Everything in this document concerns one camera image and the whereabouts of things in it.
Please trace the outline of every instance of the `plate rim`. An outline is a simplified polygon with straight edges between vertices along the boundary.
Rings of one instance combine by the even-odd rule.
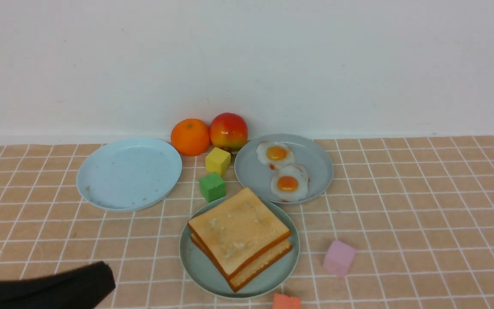
[[[137,144],[137,146],[139,146],[142,141],[151,141],[151,142],[154,142],[155,141],[159,145],[166,145],[165,147],[169,147],[170,153],[172,153],[173,156],[176,155],[178,157],[178,162],[180,162],[180,166],[177,169],[180,170],[180,173],[178,174],[176,180],[173,180],[174,184],[171,186],[171,188],[170,188],[170,190],[168,192],[165,192],[164,194],[162,194],[155,201],[148,201],[148,202],[145,202],[143,204],[140,204],[140,205],[137,205],[137,206],[134,206],[134,207],[126,207],[126,208],[123,208],[123,209],[111,209],[111,208],[108,208],[108,207],[104,207],[102,205],[99,205],[98,203],[96,203],[95,201],[93,201],[92,198],[88,198],[82,192],[82,190],[80,189],[80,186],[79,186],[81,170],[84,168],[84,166],[86,166],[85,165],[86,163],[88,163],[89,161],[94,160],[93,157],[95,156],[95,154],[100,154],[100,153],[104,152],[105,151],[104,149],[107,149],[106,147],[108,147],[108,146],[116,146],[116,145],[119,145],[120,143],[127,143],[129,147],[134,146],[133,144]],[[157,204],[158,202],[162,201],[163,199],[165,199],[165,197],[167,197],[167,195],[175,188],[175,186],[176,186],[176,184],[177,184],[177,182],[178,182],[178,180],[179,180],[179,178],[180,178],[180,176],[182,174],[182,168],[183,168],[183,166],[182,166],[182,158],[180,156],[180,153],[178,153],[178,151],[172,145],[170,145],[169,143],[163,141],[162,139],[151,138],[151,137],[132,137],[132,138],[129,138],[129,139],[120,139],[120,140],[115,141],[115,142],[112,142],[112,143],[107,143],[106,145],[103,145],[102,147],[96,149],[93,153],[91,153],[81,163],[81,166],[77,170],[77,175],[76,175],[76,189],[77,189],[77,191],[79,192],[79,194],[81,195],[81,197],[85,201],[87,201],[91,205],[94,205],[95,207],[97,207],[99,209],[102,209],[104,211],[107,211],[107,212],[135,212],[135,211],[147,209],[147,208],[149,208],[149,207]]]
[[[209,202],[207,203],[206,205],[202,206],[202,208],[200,208],[198,211],[196,211],[196,213],[194,213],[190,219],[198,216],[198,215],[201,215],[202,213],[205,213],[207,211],[209,211],[210,209],[213,209],[214,207],[217,207],[218,205],[220,205],[223,201],[227,200],[228,198],[230,198],[231,196],[225,196],[225,197],[221,197],[221,198],[218,198],[217,200],[214,200],[212,202]],[[179,249],[178,249],[178,255],[180,256],[180,259],[181,259],[181,264],[182,264],[182,268],[184,268],[184,271],[186,272],[186,274],[188,274],[188,276],[190,277],[190,279],[198,286],[200,287],[200,289],[204,290],[205,292],[207,293],[210,293],[211,295],[214,295],[216,297],[220,297],[222,299],[228,299],[228,300],[249,300],[249,299],[253,299],[253,298],[257,298],[257,297],[262,297],[268,293],[272,293],[272,291],[276,290],[276,288],[278,288],[280,285],[284,284],[288,279],[290,279],[292,273],[295,271],[296,267],[298,266],[298,260],[300,259],[300,253],[301,253],[301,248],[300,248],[300,235],[298,234],[298,228],[296,227],[294,221],[291,219],[291,217],[283,210],[280,208],[280,206],[277,206],[275,203],[271,202],[271,201],[268,201],[268,200],[265,200],[263,198],[260,198],[259,197],[259,200],[262,201],[262,203],[265,204],[265,202],[269,203],[271,206],[270,207],[276,207],[276,210],[278,212],[281,212],[283,215],[286,216],[286,218],[290,221],[291,225],[293,226],[294,228],[294,231],[295,231],[295,234],[296,234],[296,246],[298,247],[298,253],[296,254],[295,256],[295,263],[293,265],[293,267],[291,268],[291,271],[287,274],[287,276],[280,282],[278,283],[276,286],[274,286],[273,288],[270,288],[269,290],[263,292],[263,293],[259,293],[259,294],[256,294],[256,295],[251,295],[249,297],[227,297],[225,295],[220,295],[220,294],[217,294],[217,293],[214,293],[213,291],[209,291],[208,289],[204,288],[203,286],[201,286],[196,280],[194,280],[194,278],[192,278],[192,276],[190,276],[190,272],[188,271],[188,268],[186,268],[186,259],[182,256],[182,242],[183,241],[188,241],[187,239],[184,240],[184,236],[185,234],[187,233],[192,233],[192,231],[190,231],[190,227],[188,226],[188,223],[186,223],[186,226],[184,227],[184,229],[182,230],[182,233],[181,233],[181,237],[180,237],[180,241],[178,243],[179,245]]]
[[[313,143],[313,145],[315,147],[318,147],[319,149],[321,149],[323,152],[325,152],[325,154],[327,155],[325,157],[325,160],[327,161],[328,164],[331,164],[331,166],[333,167],[333,161],[331,160],[331,157],[329,157],[327,151],[325,149],[323,149],[322,146],[320,146],[318,143],[314,142],[313,139],[308,139],[307,137],[304,137],[304,136],[301,136],[301,135],[296,135],[296,134],[289,134],[289,133],[272,133],[272,134],[266,134],[266,135],[262,135],[262,136],[259,136],[255,139],[251,139],[249,142],[247,142],[245,144],[245,146],[249,145],[249,143],[251,142],[254,142],[254,141],[257,141],[257,140],[262,140],[262,139],[267,139],[267,137],[269,136],[289,136],[289,137],[294,137],[294,138],[300,138],[300,139],[304,139],[306,140],[308,143]],[[245,146],[243,146],[241,149],[239,149],[239,151],[237,152],[237,154],[235,155],[235,160],[234,160],[234,171],[237,170],[236,168],[236,164],[238,162],[237,158],[241,155],[241,151],[243,151],[245,149]],[[239,179],[239,177],[237,177],[237,173],[235,174],[236,178],[238,179],[239,183],[245,187],[245,184],[241,181],[241,179]],[[319,192],[318,194],[310,197],[310,198],[306,198],[305,200],[301,200],[301,201],[297,201],[297,202],[282,202],[282,201],[276,201],[276,200],[268,200],[266,198],[264,198],[264,200],[268,201],[268,202],[271,202],[277,206],[296,206],[296,205],[300,205],[300,204],[304,204],[306,202],[309,202],[309,201],[312,201],[314,200],[315,198],[318,198],[320,197],[321,195],[323,195],[325,193],[325,191],[329,188],[329,186],[331,186],[331,183],[333,183],[333,179],[335,178],[335,168],[331,168],[331,178],[329,180],[329,182],[326,184],[325,188]]]

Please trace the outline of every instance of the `green cube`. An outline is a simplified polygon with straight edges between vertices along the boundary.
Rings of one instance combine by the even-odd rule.
[[[208,202],[226,196],[226,183],[217,173],[203,176],[199,180],[199,189]]]

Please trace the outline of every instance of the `orange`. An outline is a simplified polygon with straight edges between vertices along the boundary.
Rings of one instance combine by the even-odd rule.
[[[198,156],[211,144],[209,128],[199,119],[180,121],[171,131],[171,144],[181,155]]]

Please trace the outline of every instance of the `foam block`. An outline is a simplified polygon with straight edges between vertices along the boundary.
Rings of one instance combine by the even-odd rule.
[[[217,173],[211,173],[199,180],[199,191],[208,202],[212,202],[226,196],[226,183]]]
[[[220,148],[213,148],[205,157],[205,169],[210,173],[217,173],[223,176],[232,161],[231,153]]]
[[[272,309],[300,309],[300,298],[274,294]]]
[[[323,268],[335,276],[344,278],[348,274],[349,267],[352,265],[355,249],[338,240],[333,241],[331,247],[325,255]]]

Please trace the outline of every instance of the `plate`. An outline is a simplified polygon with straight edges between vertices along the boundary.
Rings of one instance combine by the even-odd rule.
[[[212,201],[200,209],[194,217],[214,208],[228,197],[222,197]],[[205,291],[221,298],[245,300],[260,297],[270,293],[291,276],[300,255],[300,239],[291,218],[280,207],[271,202],[262,200],[274,215],[276,215],[291,231],[289,241],[292,250],[277,260],[272,266],[260,273],[253,281],[249,282],[243,289],[234,293],[222,274],[216,269],[211,260],[196,247],[190,240],[192,231],[186,225],[180,239],[180,258],[182,266],[192,280]]]
[[[160,139],[124,139],[103,146],[81,164],[77,190],[91,204],[131,212],[156,204],[182,172],[180,154]]]
[[[256,155],[256,148],[263,141],[282,142],[289,146],[297,164],[302,164],[308,172],[308,197],[298,202],[282,202],[270,191],[270,181],[276,171],[262,164]],[[235,157],[235,175],[244,187],[249,187],[260,198],[276,205],[298,205],[323,194],[333,181],[334,167],[327,152],[313,142],[298,135],[271,134],[248,142]]]

